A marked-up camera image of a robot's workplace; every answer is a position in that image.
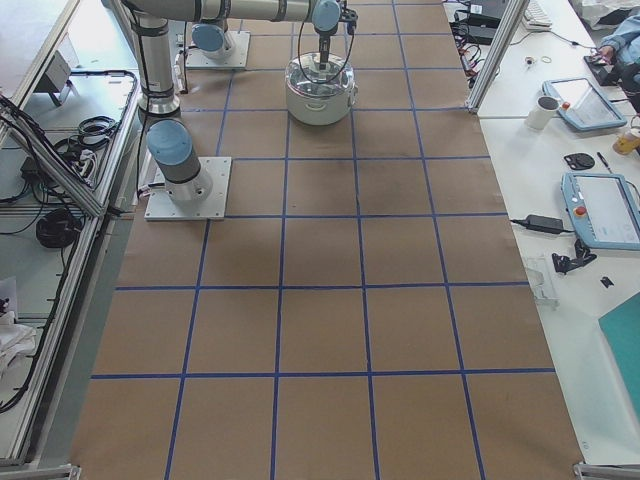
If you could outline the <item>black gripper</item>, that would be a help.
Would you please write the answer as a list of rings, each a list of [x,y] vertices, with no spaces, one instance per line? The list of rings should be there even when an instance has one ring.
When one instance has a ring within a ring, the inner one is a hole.
[[[357,28],[358,14],[348,6],[347,2],[340,2],[340,22],[345,24],[348,35],[354,35]],[[329,63],[331,36],[321,34],[319,36],[319,61],[318,68],[326,70]]]

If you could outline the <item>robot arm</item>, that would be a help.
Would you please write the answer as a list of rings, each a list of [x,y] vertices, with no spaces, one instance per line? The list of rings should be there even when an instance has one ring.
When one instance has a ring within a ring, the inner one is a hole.
[[[227,18],[231,2],[202,1],[199,20],[193,24],[193,44],[207,57],[216,61],[234,53],[235,43],[229,33]]]
[[[207,83],[205,73],[230,71],[230,105],[220,113],[217,140],[242,158],[278,158],[285,153],[289,119],[325,128],[348,115],[357,95],[347,57],[334,55],[332,38],[354,34],[358,16],[344,1],[122,1],[142,82],[139,108],[155,120],[147,135],[157,143],[176,137],[183,107]],[[312,52],[297,52],[281,69],[250,70],[247,31],[231,20],[311,26],[318,36]]]

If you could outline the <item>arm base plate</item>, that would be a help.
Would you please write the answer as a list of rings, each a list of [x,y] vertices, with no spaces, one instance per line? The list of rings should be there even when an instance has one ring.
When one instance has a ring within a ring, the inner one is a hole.
[[[153,182],[160,186],[149,190],[147,221],[223,220],[226,213],[231,157],[199,157],[200,172],[182,184],[167,182],[160,169]]]
[[[250,33],[223,31],[217,27],[192,29],[188,69],[244,70],[247,65]]]

